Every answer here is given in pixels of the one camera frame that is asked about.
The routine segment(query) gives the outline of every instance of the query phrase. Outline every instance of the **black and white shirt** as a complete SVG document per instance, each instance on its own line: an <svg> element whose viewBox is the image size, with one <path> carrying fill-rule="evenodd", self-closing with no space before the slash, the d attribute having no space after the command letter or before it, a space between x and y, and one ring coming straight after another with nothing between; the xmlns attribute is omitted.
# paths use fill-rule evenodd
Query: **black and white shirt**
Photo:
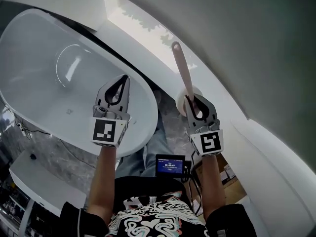
<svg viewBox="0 0 316 237"><path fill-rule="evenodd" d="M203 224L192 212L184 186L169 178L116 179L113 211L107 227L98 216L66 204L60 218L63 228L68 228L65 236L256 236L240 204L217 209Z"/></svg>

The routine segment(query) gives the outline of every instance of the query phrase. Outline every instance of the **black cable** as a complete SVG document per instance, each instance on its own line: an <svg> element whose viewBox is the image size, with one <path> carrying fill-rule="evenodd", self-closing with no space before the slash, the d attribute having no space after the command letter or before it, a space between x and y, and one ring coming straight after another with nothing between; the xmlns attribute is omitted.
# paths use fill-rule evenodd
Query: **black cable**
<svg viewBox="0 0 316 237"><path fill-rule="evenodd" d="M48 132L43 132L43 131L40 131L40 130L31 131L31 130L29 130L29 129L25 126L25 124L23 124L23 120L22 120L21 123L22 123L22 125L24 126L24 129L27 130L28 132L40 132L40 133L43 133L43 134L51 135L51 134L48 133Z"/></svg>
<svg viewBox="0 0 316 237"><path fill-rule="evenodd" d="M189 180L189 191L190 191L190 196L191 196L191 206L192 206L192 210L193 210L193 213L194 213L194 204L193 204L192 190L191 190L191 179Z"/></svg>
<svg viewBox="0 0 316 237"><path fill-rule="evenodd" d="M193 164L193 171L195 171L195 164L194 164L194 160L193 160L193 156L194 156L194 154L195 154L196 152L195 151L193 151L193 153L192 153L192 155L191 155L191 160L192 160L192 164ZM198 214L198 212L199 212L199 210L201 209L201 207L202 207L202 195L201 195L201 193L199 192L199 189L198 189L198 186L197 186L197 183L196 183L196 181L195 181L195 179L194 179L194 176L192 176L192 178L191 178L192 180L193 180L193 183L194 183L194 185L195 185L195 187L196 187L196 190L197 190L197 193L198 193L198 196L199 196L199 207L198 207L198 209L197 209L197 211L195 212L195 215L197 215Z"/></svg>
<svg viewBox="0 0 316 237"><path fill-rule="evenodd" d="M7 108L6 104L2 101L1 97L0 97L0 101L3 103L4 107Z"/></svg>
<svg viewBox="0 0 316 237"><path fill-rule="evenodd" d="M16 116L14 115L14 122L16 126L19 126L19 124L16 122Z"/></svg>
<svg viewBox="0 0 316 237"><path fill-rule="evenodd" d="M85 162L85 161L83 161L83 160L80 160L78 157L76 157L76 156L66 147L66 145L64 144L64 142L63 142L61 139L59 139L59 140L60 140L60 142L64 145L65 149L67 149L67 151L68 151L73 157L75 157L77 160L83 162L84 164L87 164L87 165L90 166L91 168L95 168L94 166L90 165L89 163L87 163L87 162Z"/></svg>

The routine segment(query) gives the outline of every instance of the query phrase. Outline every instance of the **white wall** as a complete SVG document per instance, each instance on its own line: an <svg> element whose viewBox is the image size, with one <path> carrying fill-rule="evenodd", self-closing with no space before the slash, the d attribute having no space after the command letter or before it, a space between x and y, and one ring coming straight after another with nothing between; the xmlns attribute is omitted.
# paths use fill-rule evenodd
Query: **white wall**
<svg viewBox="0 0 316 237"><path fill-rule="evenodd" d="M316 171L316 0L131 0Z"/></svg>

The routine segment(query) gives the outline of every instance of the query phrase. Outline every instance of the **white bathtub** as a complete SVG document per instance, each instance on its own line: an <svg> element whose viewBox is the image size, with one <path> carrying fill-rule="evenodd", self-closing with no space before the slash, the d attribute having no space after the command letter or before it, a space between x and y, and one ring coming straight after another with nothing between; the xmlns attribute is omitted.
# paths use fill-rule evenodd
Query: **white bathtub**
<svg viewBox="0 0 316 237"><path fill-rule="evenodd" d="M117 156L141 149L157 124L157 105L134 70L73 29L37 10L26 10L0 39L0 95L19 116L83 150L98 155L88 140L88 120L98 89L111 78L131 77L129 128Z"/></svg>

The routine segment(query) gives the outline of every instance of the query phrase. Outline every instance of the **cable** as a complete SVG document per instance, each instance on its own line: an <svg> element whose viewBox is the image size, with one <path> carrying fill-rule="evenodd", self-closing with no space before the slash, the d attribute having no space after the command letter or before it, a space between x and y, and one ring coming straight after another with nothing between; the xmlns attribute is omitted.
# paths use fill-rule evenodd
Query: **cable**
<svg viewBox="0 0 316 237"><path fill-rule="evenodd" d="M22 121L21 121L21 120L15 115L15 113L14 113L13 111L11 111L10 108L8 108L8 107L6 106L6 104L3 102L3 100L1 99L1 97L0 97L0 101L4 104L4 107L6 107L6 108L14 115L14 122L15 122L16 126L20 126L20 125L16 122L16 120L18 120L18 121L21 123L21 125L23 126L23 129L24 129L24 131L25 131L25 135L26 135L26 137L27 137L29 140L32 139L32 137L31 137L31 135L30 135L30 132L31 132L31 133L40 132L40 133L42 133L42 134L51 135L51 134L48 133L48 132L43 132L43 131L40 131L40 130L34 130L34 131L29 130L29 129L24 125L24 123L23 123L23 120L24 120L24 119L22 119ZM83 162L84 164L90 166L91 168L94 168L94 169L95 169L94 166L92 166L92 165L90 165L89 163L87 163L87 162L85 162L85 161L83 161L83 160L80 160L78 157L76 157L76 156L66 147L66 145L63 143L63 141L62 141L61 139L59 139L59 140L60 140L60 142L64 145L64 147L67 149L67 151L68 151L73 157L75 157L77 160Z"/></svg>
<svg viewBox="0 0 316 237"><path fill-rule="evenodd" d="M191 155L191 160L192 160L192 164L193 164L193 171L195 171L195 164L194 164L194 160L193 160L193 156L194 156L195 153L196 153L196 152L193 151L193 153L192 153L192 155ZM196 183L196 181L195 181L195 179L194 179L194 176L192 176L191 179L192 179L192 181L193 181L193 183L194 183L194 186L196 187L196 190L197 190L197 193L198 193L198 196L199 196L199 200L200 200L200 202L199 202L199 207L198 207L197 211L194 213L195 215L197 215L198 212L199 212L199 210L200 210L201 207L202 207L202 195L201 195L201 193L199 192L198 185L197 185L197 183ZM192 201L192 204L193 204L193 198L192 198L192 193L191 193L191 191L190 191L190 194L191 194L191 201Z"/></svg>
<svg viewBox="0 0 316 237"><path fill-rule="evenodd" d="M29 130L29 129L25 126L25 124L23 124L23 121L24 121L24 120L22 120L21 124L23 125L24 129L27 130L28 132L40 132L40 133L43 133L43 134L51 135L51 134L48 133L48 132L43 132L43 131L40 131L40 130L35 130L35 131Z"/></svg>
<svg viewBox="0 0 316 237"><path fill-rule="evenodd" d="M191 196L191 206L192 206L192 210L193 210L193 213L194 213L192 190L191 190L191 179L189 180L189 191L190 191L190 196Z"/></svg>
<svg viewBox="0 0 316 237"><path fill-rule="evenodd" d="M75 157L77 160L83 162L84 164L87 164L87 165L90 166L91 168L95 168L94 166L90 165L89 163L87 163L87 162L85 162L85 161L83 161L83 160L80 160L78 157L76 157L76 156L66 147L66 145L64 144L64 142L63 142L61 139L59 139L59 140L60 140L60 142L64 145L65 149L67 149L67 151L68 151L73 157Z"/></svg>

